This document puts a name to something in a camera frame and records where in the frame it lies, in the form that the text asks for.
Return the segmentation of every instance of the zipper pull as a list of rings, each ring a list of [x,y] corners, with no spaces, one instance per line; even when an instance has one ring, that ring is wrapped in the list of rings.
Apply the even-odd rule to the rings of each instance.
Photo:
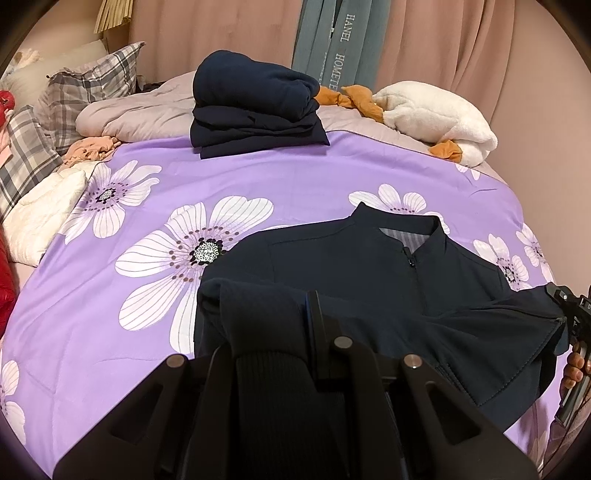
[[[408,263],[410,264],[411,267],[415,267],[417,265],[417,263],[414,261],[414,257],[413,254],[410,252],[409,247],[404,246],[402,248],[402,250],[404,250],[404,254],[407,256],[408,258]]]

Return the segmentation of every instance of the folded navy clothing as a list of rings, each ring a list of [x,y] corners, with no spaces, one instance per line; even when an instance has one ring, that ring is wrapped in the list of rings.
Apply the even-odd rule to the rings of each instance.
[[[305,73],[227,50],[203,60],[193,79],[197,106],[233,106],[292,122],[318,109],[319,91],[318,81]]]
[[[201,158],[224,157],[243,153],[258,152],[281,147],[300,147],[303,145],[330,145],[320,119],[311,128],[294,127],[286,131],[259,131],[257,128],[228,128],[212,130],[197,120],[191,126],[191,143],[201,147]]]
[[[279,147],[329,145],[322,123],[314,112],[297,122],[230,106],[196,107],[193,115],[191,143],[202,148],[201,158]]]

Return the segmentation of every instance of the human hand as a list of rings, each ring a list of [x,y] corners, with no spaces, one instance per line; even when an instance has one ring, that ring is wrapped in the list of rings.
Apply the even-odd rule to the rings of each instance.
[[[566,392],[583,379],[583,369],[587,375],[591,375],[591,361],[585,365],[585,359],[580,354],[580,345],[575,343],[573,351],[567,358],[568,364],[564,367],[562,382],[560,383],[560,398],[564,398]]]

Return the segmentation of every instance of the gray towel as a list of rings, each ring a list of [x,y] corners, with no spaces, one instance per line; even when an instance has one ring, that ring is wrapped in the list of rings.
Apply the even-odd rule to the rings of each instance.
[[[325,87],[339,91],[355,83],[371,6],[371,0],[343,0],[322,75]]]
[[[308,75],[317,79],[319,83],[322,81],[326,54],[333,35],[332,27],[335,24],[335,11],[336,0],[324,0],[316,38],[314,39],[314,46],[310,55],[310,62],[308,63],[308,70],[306,71]]]

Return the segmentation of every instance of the finger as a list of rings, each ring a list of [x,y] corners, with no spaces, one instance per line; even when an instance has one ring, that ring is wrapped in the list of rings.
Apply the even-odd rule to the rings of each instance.
[[[571,380],[570,378],[563,378],[562,379],[562,388],[565,389],[565,390],[570,390],[576,384],[577,383],[574,380]]]
[[[583,379],[583,372],[578,368],[575,368],[571,365],[567,365],[564,367],[564,377],[570,378],[576,382],[580,382]]]
[[[569,365],[575,368],[582,369],[585,365],[585,360],[578,353],[572,352],[566,359]]]

